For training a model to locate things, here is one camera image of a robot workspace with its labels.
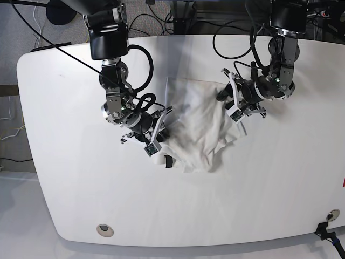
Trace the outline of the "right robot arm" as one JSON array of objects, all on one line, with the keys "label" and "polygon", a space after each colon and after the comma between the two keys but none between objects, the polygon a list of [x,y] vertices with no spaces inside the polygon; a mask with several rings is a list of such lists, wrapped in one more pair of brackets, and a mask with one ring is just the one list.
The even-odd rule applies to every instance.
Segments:
[{"label": "right robot arm", "polygon": [[[156,148],[170,137],[164,125],[167,109],[148,113],[156,103],[153,93],[138,97],[151,82],[154,72],[150,53],[138,45],[128,42],[128,22],[124,1],[65,1],[71,9],[84,17],[90,36],[91,58],[102,61],[99,82],[106,91],[106,102],[102,107],[105,119],[114,125],[130,130],[121,139],[125,143],[135,138],[146,147]],[[128,67],[121,57],[131,50],[143,52],[149,62],[149,74],[142,86],[133,88],[127,81]]]}]

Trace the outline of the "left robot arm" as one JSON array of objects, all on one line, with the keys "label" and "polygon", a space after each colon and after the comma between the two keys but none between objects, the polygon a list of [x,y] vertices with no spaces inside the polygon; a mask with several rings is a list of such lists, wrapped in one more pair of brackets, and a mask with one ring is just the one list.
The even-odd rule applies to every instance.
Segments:
[{"label": "left robot arm", "polygon": [[217,101],[226,103],[226,112],[235,123],[254,113],[266,117],[261,102],[289,98],[295,91],[294,63],[300,54],[298,35],[306,31],[306,15],[307,1],[271,2],[270,27],[276,32],[271,34],[268,44],[271,59],[266,66],[262,64],[255,45],[261,26],[252,22],[249,51],[254,61],[248,65],[251,76],[244,79],[239,71],[232,73],[222,69],[229,82],[216,97]]}]

